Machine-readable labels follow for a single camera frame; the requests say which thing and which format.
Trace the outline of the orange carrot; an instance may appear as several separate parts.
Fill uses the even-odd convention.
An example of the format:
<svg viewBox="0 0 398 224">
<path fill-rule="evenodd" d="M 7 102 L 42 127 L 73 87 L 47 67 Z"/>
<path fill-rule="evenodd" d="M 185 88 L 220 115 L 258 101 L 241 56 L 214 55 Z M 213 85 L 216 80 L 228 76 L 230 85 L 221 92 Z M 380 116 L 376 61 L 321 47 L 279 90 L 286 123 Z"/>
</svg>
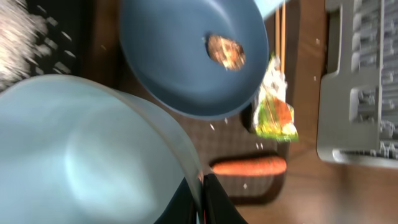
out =
<svg viewBox="0 0 398 224">
<path fill-rule="evenodd" d="M 287 163 L 279 156 L 267 156 L 222 161 L 214 164 L 211 169 L 217 175 L 260 177 L 284 173 Z"/>
</svg>

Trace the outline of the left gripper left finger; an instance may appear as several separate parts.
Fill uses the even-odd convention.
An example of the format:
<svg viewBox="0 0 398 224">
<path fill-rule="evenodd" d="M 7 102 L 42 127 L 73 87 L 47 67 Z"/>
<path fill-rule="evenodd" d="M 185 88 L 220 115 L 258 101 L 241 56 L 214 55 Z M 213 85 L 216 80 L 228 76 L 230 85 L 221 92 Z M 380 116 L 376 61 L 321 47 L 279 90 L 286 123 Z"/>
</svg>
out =
<svg viewBox="0 0 398 224">
<path fill-rule="evenodd" d="M 164 212 L 154 224 L 196 224 L 197 210 L 191 190 L 183 179 Z"/>
</svg>

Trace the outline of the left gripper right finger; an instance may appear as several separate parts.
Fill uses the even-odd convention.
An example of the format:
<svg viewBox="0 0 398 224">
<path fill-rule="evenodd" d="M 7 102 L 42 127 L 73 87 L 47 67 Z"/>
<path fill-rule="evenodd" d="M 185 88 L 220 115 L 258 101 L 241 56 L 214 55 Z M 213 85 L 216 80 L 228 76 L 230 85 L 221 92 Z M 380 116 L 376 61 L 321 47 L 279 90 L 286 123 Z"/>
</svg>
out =
<svg viewBox="0 0 398 224">
<path fill-rule="evenodd" d="M 248 224 L 224 191 L 216 175 L 203 177 L 203 202 L 206 224 Z"/>
</svg>

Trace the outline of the white rice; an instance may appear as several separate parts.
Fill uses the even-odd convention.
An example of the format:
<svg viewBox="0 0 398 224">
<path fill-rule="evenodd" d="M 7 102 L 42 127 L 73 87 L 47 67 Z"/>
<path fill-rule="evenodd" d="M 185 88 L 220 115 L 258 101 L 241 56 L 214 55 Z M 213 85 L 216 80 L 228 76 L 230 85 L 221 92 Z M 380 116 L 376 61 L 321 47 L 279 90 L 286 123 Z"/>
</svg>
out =
<svg viewBox="0 0 398 224">
<path fill-rule="evenodd" d="M 48 9 L 1 1 L 1 91 L 34 76 L 71 75 L 76 59 L 72 36 Z"/>
</svg>

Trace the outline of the brown food scrap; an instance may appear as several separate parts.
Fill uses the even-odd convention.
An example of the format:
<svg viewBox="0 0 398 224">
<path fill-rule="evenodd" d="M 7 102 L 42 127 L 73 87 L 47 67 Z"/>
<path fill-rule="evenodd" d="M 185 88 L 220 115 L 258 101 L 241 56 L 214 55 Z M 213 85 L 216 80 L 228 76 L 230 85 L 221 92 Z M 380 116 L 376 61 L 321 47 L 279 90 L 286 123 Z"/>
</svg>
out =
<svg viewBox="0 0 398 224">
<path fill-rule="evenodd" d="M 242 45 L 226 37 L 210 34 L 206 40 L 209 57 L 226 70 L 240 70 L 246 63 Z"/>
</svg>

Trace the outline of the light blue bowl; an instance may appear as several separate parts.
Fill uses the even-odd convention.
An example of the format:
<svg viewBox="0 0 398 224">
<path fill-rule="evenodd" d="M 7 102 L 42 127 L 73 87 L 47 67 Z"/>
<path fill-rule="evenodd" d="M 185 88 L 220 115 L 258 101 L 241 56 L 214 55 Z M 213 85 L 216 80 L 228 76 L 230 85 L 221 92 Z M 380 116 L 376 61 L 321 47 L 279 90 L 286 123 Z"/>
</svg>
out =
<svg viewBox="0 0 398 224">
<path fill-rule="evenodd" d="M 150 101 L 69 75 L 1 93 L 2 223 L 155 223 L 183 179 L 203 223 L 196 149 Z"/>
</svg>

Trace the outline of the green snack wrapper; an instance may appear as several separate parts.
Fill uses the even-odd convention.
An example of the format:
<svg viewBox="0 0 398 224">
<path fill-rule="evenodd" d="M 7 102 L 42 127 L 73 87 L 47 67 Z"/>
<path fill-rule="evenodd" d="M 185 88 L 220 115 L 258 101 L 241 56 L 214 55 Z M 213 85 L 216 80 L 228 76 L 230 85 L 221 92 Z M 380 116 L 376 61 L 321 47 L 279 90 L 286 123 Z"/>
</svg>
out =
<svg viewBox="0 0 398 224">
<path fill-rule="evenodd" d="M 288 84 L 279 70 L 280 58 L 273 55 L 254 100 L 251 128 L 265 139 L 290 142 L 299 139 L 294 108 L 286 102 Z"/>
</svg>

